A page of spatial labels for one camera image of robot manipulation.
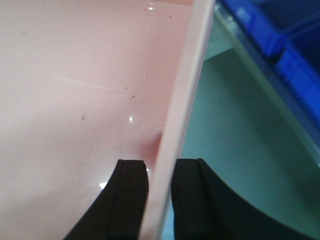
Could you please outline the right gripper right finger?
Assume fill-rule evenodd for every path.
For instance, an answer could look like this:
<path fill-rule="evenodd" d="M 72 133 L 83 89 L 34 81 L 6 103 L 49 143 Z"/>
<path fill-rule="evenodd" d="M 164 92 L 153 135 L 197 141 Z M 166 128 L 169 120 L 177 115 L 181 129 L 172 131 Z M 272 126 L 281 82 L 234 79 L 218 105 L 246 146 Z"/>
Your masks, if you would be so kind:
<path fill-rule="evenodd" d="M 202 158 L 179 158 L 171 180 L 176 240 L 318 240 L 297 201 L 258 193 L 250 198 L 228 185 Z"/>

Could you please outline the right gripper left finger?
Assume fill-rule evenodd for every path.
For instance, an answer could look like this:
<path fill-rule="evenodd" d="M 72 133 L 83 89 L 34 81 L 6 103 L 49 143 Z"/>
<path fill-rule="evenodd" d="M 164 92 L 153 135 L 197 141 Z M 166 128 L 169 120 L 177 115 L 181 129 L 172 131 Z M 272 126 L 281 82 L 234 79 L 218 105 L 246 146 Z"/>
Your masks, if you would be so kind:
<path fill-rule="evenodd" d="M 65 239 L 138 239 L 148 193 L 145 163 L 119 159 L 105 188 Z"/>

